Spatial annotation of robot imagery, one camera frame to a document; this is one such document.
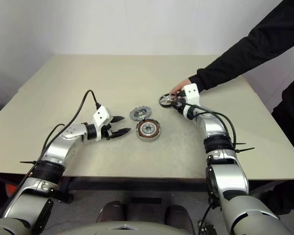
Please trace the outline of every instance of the beige table surface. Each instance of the beige table surface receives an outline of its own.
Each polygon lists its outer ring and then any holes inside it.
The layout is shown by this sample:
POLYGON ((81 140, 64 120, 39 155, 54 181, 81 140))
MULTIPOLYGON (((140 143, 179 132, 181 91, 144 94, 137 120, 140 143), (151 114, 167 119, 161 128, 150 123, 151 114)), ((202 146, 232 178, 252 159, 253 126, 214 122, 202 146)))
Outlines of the beige table surface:
MULTIPOLYGON (((130 127, 125 136, 82 145, 66 176, 205 178, 206 156, 195 125, 174 109, 158 104, 196 69, 216 56, 53 56, 0 112, 0 172, 26 173, 36 160, 49 131, 67 123, 84 93, 92 89, 113 115, 126 117, 114 130, 130 127), (149 106, 162 127, 155 142, 136 137, 129 112, 149 106)), ((238 142, 256 147, 238 154, 248 179, 294 178, 294 149, 243 77, 201 93, 201 104, 226 114, 238 142)), ((90 122, 91 96, 75 123, 90 122)))

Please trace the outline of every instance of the orange object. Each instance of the orange object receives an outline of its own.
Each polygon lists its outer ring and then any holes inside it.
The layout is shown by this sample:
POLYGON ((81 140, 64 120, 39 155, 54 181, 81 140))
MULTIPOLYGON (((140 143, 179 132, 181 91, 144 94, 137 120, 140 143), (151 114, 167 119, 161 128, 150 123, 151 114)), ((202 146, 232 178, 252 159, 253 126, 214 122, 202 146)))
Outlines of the orange object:
POLYGON ((11 185, 11 184, 5 184, 5 191, 8 197, 10 197, 14 191, 16 190, 16 186, 11 185))

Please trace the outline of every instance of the metal disc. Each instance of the metal disc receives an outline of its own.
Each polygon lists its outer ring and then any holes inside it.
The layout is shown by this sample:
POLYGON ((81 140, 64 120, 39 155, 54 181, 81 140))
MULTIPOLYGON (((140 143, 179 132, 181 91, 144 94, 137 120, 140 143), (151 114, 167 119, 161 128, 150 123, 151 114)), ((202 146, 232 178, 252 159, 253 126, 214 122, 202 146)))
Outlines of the metal disc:
POLYGON ((175 94, 164 94, 159 98, 159 104, 164 108, 168 108, 172 106, 172 101, 174 99, 175 94))
POLYGON ((143 120, 151 115, 151 108, 147 106, 141 106, 138 108, 133 109, 129 113, 129 117, 134 121, 143 120))
POLYGON ((153 119, 141 120, 136 125, 136 135, 142 141, 154 141, 159 138, 161 127, 159 122, 153 119))

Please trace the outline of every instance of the black sleeve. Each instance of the black sleeve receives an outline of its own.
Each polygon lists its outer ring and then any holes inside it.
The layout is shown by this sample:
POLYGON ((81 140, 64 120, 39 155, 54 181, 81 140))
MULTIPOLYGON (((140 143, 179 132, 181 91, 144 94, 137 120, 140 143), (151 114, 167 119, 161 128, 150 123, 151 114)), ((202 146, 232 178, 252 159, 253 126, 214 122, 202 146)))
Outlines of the black sleeve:
POLYGON ((227 82, 294 46, 294 0, 284 0, 247 37, 191 76, 199 91, 227 82))

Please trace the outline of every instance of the cable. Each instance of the cable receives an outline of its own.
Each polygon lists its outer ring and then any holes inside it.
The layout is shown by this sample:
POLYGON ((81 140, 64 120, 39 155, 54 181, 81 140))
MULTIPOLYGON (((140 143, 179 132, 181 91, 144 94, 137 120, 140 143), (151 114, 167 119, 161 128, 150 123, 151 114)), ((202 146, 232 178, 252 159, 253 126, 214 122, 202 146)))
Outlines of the cable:
POLYGON ((43 148, 38 160, 35 162, 35 164, 32 166, 32 168, 28 171, 28 173, 24 176, 24 178, 21 180, 21 182, 19 183, 18 187, 16 188, 16 190, 13 192, 13 194, 9 197, 9 200, 6 202, 6 205, 5 205, 5 208, 10 204, 11 200, 14 198, 14 196, 18 193, 18 191, 20 190, 20 187, 23 185, 23 183, 25 182, 25 180, 28 178, 28 176, 30 175, 30 173, 33 171, 33 169, 37 166, 37 164, 39 163, 39 161, 41 160, 41 158, 43 157, 43 155, 45 154, 45 152, 48 150, 48 148, 50 147, 50 145, 52 144, 52 142, 58 138, 58 136, 60 136, 73 122, 74 120, 76 119, 77 115, 79 114, 79 112, 81 111, 83 105, 84 105, 84 102, 86 100, 86 97, 88 95, 88 93, 91 92, 92 95, 93 95, 93 98, 94 98, 94 102, 96 104, 96 108, 100 108, 100 104, 97 102, 96 100, 96 97, 95 97, 95 94, 92 90, 88 90, 82 101, 81 101, 81 104, 79 105, 79 108, 77 110, 77 112, 75 113, 75 115, 73 116, 73 118, 69 121, 68 124, 66 124, 62 130, 60 130, 50 141, 49 143, 43 148))
POLYGON ((210 111, 210 110, 208 110, 208 109, 202 108, 202 107, 200 107, 200 106, 198 106, 198 105, 195 105, 195 104, 188 104, 188 103, 183 102, 183 101, 182 101, 181 103, 184 103, 184 104, 186 104, 186 105, 193 106, 193 107, 196 107, 196 108, 198 108, 198 109, 201 109, 201 110, 204 110, 204 111, 205 111, 205 112, 202 112, 202 113, 199 113, 199 114, 195 114, 194 117, 193 117, 193 119, 196 118, 196 117, 198 117, 199 115, 207 114, 207 113, 214 115, 216 118, 218 118, 218 120, 221 121, 221 123, 222 123, 223 126, 224 126, 224 129, 225 129, 226 133, 229 135, 225 123, 223 122, 223 120, 221 120, 220 117, 218 117, 218 115, 224 117, 224 118, 227 120, 227 122, 230 124, 230 126, 231 126, 232 133, 233 133, 233 147, 234 147, 234 148, 236 147, 236 132, 235 132, 235 128, 234 128, 234 125, 233 125, 233 123, 231 122, 231 120, 230 120, 226 115, 224 115, 224 114, 222 114, 222 113, 218 113, 218 112, 210 111))
POLYGON ((224 129, 225 129, 226 134, 229 136, 229 131, 228 131, 228 129, 227 129, 227 127, 226 127, 224 121, 223 121, 223 120, 222 120, 217 114, 215 114, 215 112, 210 111, 210 110, 208 110, 208 109, 205 109, 205 108, 200 107, 200 106, 195 105, 195 104, 189 104, 189 103, 186 103, 186 102, 184 102, 184 101, 182 101, 182 100, 177 100, 176 102, 180 102, 180 103, 182 103, 182 104, 186 104, 186 105, 189 105, 189 106, 191 106, 191 107, 195 107, 195 108, 201 109, 201 110, 203 110, 203 111, 206 111, 206 112, 212 114, 213 116, 215 116, 215 117, 216 117, 216 118, 222 123, 222 125, 223 125, 223 127, 224 127, 224 129))
POLYGON ((41 151, 43 151, 43 150, 45 149, 45 147, 46 147, 46 145, 47 145, 47 142, 48 142, 50 136, 54 133, 54 131, 55 131, 59 126, 65 126, 65 125, 62 124, 62 123, 60 123, 60 124, 56 125, 56 126, 52 129, 52 131, 50 131, 49 135, 47 136, 47 138, 46 138, 46 140, 45 140, 45 142, 44 142, 43 149, 42 149, 41 151))
POLYGON ((208 206, 208 208, 207 208, 207 210, 206 210, 206 212, 205 212, 205 214, 204 214, 204 217, 203 217, 202 220, 201 220, 200 227, 199 227, 199 231, 198 231, 198 235, 200 235, 201 229, 202 229, 202 227, 204 226, 204 222, 205 222, 205 220, 206 220, 207 214, 208 214, 208 212, 210 211, 210 209, 212 208, 212 205, 213 205, 213 202, 210 203, 210 205, 208 206))
POLYGON ((232 129, 232 133, 233 133, 233 147, 235 148, 236 147, 236 132, 235 132, 235 128, 234 128, 233 123, 231 122, 231 120, 226 115, 224 115, 222 113, 218 113, 218 112, 214 112, 214 113, 224 117, 227 120, 227 122, 230 124, 231 129, 232 129))

